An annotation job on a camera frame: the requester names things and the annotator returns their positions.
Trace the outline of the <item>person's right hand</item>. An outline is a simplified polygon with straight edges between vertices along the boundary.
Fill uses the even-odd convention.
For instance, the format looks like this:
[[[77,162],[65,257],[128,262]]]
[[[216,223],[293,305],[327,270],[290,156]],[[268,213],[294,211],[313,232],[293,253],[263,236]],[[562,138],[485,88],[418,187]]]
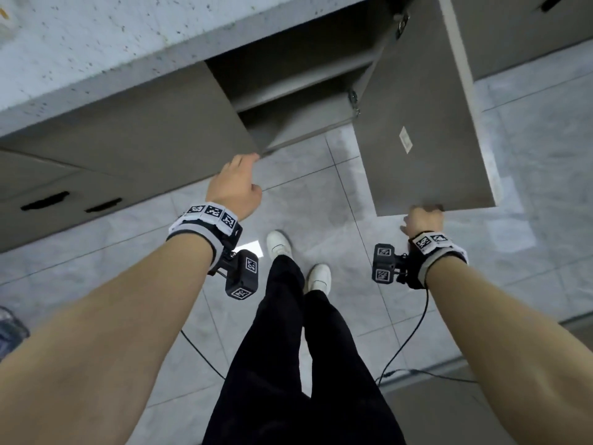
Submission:
[[[444,213],[437,207],[425,209],[412,206],[407,214],[411,219],[411,234],[405,234],[409,239],[424,232],[442,232],[444,228]]]

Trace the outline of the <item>person's left hand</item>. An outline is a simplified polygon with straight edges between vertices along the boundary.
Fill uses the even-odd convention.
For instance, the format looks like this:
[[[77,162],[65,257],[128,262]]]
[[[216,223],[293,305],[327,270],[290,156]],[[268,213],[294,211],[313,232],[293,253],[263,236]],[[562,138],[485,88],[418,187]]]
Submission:
[[[236,155],[214,176],[208,186],[205,201],[217,203],[234,213],[242,222],[258,206],[250,206],[248,192],[253,183],[253,166],[260,156],[256,153]]]

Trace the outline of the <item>grey cabinet door with label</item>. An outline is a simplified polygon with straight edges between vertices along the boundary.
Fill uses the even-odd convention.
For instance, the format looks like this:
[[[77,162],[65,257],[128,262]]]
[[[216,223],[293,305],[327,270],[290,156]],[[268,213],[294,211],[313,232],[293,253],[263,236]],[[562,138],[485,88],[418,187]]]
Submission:
[[[500,176],[452,0],[412,0],[404,13],[404,33],[397,41],[390,31],[353,122],[375,212],[495,207]]]

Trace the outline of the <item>person's right forearm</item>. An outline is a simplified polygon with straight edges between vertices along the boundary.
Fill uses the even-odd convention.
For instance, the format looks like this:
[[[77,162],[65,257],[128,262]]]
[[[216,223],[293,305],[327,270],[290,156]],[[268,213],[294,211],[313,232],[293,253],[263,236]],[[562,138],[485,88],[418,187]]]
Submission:
[[[518,445],[593,445],[593,352],[553,318],[447,256],[427,287],[501,425]]]

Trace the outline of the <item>person's left forearm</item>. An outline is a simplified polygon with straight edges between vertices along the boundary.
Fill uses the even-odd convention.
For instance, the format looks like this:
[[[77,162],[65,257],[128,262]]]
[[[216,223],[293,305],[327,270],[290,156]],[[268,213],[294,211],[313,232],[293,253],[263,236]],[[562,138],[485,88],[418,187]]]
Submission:
[[[0,445],[125,445],[211,261],[177,235],[35,330],[0,362]]]

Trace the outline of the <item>wrist band with marker tags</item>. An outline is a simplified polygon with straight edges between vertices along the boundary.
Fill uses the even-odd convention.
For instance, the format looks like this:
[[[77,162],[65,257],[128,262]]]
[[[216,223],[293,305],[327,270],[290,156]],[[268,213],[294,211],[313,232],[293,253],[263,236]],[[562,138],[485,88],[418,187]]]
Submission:
[[[204,202],[189,207],[169,227],[166,241],[180,234],[196,234],[212,248],[212,261],[208,275],[213,276],[221,261],[231,256],[242,233],[239,218],[224,206]]]
[[[406,285],[413,290],[426,289],[429,268],[445,256],[454,256],[469,263],[467,252],[444,233],[425,231],[408,240]]]

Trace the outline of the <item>white shoe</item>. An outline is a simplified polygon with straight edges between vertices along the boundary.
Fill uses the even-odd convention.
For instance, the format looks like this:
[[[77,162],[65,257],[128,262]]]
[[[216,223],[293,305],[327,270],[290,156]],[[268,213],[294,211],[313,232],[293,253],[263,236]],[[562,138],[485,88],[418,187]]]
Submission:
[[[286,256],[293,259],[290,240],[279,230],[273,230],[266,237],[266,246],[271,261],[279,256]]]
[[[331,291],[331,269],[325,263],[317,263],[309,271],[307,277],[306,293],[320,291],[329,295]]]

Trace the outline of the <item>grey cabinet shelf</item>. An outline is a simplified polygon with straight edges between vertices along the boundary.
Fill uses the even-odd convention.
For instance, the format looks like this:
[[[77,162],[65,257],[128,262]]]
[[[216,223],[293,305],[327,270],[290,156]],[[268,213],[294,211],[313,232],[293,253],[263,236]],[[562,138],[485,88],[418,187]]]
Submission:
[[[318,83],[370,65],[376,58],[373,49],[359,51],[349,56],[307,69],[260,88],[228,98],[236,112],[243,112],[259,105],[270,103]]]

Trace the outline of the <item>black trousers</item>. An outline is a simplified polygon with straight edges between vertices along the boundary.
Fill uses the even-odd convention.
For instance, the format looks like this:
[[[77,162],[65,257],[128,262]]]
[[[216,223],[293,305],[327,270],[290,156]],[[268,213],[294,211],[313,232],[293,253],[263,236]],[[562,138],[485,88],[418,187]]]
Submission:
[[[339,311],[274,259],[202,445],[406,445]]]

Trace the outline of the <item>grey drawer front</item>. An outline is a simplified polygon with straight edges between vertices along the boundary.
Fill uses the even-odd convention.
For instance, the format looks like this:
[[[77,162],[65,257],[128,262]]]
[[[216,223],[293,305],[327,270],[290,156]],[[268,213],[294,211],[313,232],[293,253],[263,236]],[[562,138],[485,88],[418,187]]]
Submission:
[[[224,154],[210,146],[0,147],[0,252],[87,223],[211,176]],[[62,203],[21,211],[69,191]]]

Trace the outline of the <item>bluish plastic object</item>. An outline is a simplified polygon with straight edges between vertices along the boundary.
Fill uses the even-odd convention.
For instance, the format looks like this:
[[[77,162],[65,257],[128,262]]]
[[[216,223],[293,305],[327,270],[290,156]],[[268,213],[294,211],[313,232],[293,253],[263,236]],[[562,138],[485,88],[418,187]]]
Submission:
[[[30,337],[30,330],[10,309],[0,306],[0,362]]]

